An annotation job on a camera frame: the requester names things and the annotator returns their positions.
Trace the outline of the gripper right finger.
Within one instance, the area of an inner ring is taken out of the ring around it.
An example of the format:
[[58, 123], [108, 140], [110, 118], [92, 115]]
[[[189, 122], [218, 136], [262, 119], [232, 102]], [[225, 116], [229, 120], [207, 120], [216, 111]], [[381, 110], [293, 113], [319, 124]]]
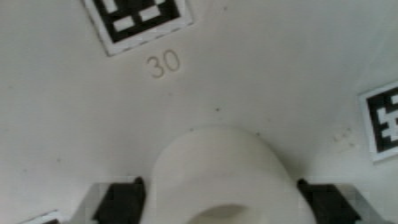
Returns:
[[296, 181], [316, 224], [380, 224], [380, 215], [349, 184]]

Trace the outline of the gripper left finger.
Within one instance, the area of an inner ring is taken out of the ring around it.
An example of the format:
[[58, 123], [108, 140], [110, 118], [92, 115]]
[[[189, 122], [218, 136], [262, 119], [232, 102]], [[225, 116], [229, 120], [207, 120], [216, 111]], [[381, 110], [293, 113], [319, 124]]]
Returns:
[[95, 183], [86, 191], [69, 224], [140, 224], [145, 203], [142, 177]]

